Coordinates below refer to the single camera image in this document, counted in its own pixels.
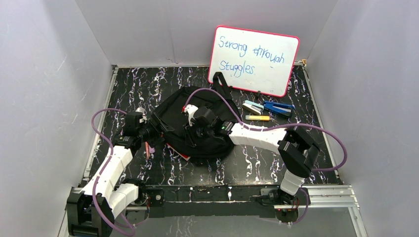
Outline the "black backpack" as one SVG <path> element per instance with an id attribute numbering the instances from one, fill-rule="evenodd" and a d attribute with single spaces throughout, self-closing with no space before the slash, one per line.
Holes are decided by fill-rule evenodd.
<path id="1" fill-rule="evenodd" d="M 152 113 L 151 124 L 165 143 L 191 158 L 224 158 L 234 149 L 228 133 L 240 112 L 224 75 L 216 72 L 210 89 L 184 86 Z"/>

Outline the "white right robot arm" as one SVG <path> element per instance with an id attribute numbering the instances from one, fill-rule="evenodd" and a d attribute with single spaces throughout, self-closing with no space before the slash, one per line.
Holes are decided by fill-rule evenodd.
<path id="1" fill-rule="evenodd" d="M 270 150 L 280 155 L 286 172 L 278 191 L 279 200 L 292 204 L 298 197 L 298 189 L 309 177 L 319 145 L 301 126 L 269 129 L 234 121 L 221 120 L 207 107 L 187 105 L 183 112 L 188 116 L 185 135 L 192 147 L 201 145 L 250 145 Z"/>

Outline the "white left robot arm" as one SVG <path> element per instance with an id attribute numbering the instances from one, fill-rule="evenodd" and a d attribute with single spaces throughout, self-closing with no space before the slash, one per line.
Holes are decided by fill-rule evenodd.
<path id="1" fill-rule="evenodd" d="M 66 203 L 68 233 L 73 237 L 108 237 L 113 231 L 126 237 L 135 235 L 134 225 L 127 221 L 124 210 L 130 205 L 143 205 L 148 193 L 139 180 L 117 182 L 141 148 L 142 143 L 161 137 L 174 128 L 156 113 L 146 118 L 140 111 L 124 112 L 125 123 L 113 139 L 93 130 L 109 144 L 108 153 L 92 179 L 77 193 L 70 193 Z M 126 221 L 119 224 L 116 218 Z"/>

